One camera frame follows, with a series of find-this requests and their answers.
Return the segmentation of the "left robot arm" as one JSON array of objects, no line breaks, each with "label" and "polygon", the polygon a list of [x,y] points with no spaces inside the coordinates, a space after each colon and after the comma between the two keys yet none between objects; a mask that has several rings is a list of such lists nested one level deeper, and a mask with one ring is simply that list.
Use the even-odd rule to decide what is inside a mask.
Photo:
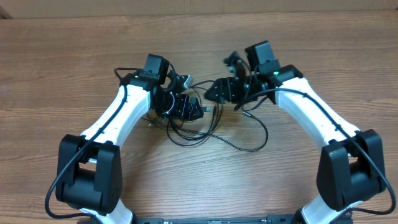
[{"label": "left robot arm", "polygon": [[149,110],[166,119],[203,117],[197,98],[186,95],[190,75],[179,75],[165,58],[150,54],[143,68],[114,73],[119,89],[101,117],[80,135],[65,135],[58,150],[57,176],[45,199],[55,219],[89,217],[96,223],[133,223],[134,214],[121,200],[122,146]]}]

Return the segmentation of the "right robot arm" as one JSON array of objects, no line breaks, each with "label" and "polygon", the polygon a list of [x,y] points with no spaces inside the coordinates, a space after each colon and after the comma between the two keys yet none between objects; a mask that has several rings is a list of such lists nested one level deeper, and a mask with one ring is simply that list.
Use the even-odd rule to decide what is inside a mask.
[{"label": "right robot arm", "polygon": [[205,98],[241,109],[265,96],[291,115],[321,152],[318,195],[293,215],[269,215],[267,222],[351,223],[362,202],[391,189],[380,136],[334,112],[296,67],[280,65],[268,41],[247,47],[245,54],[246,61],[236,52],[225,58],[231,76],[217,79]]}]

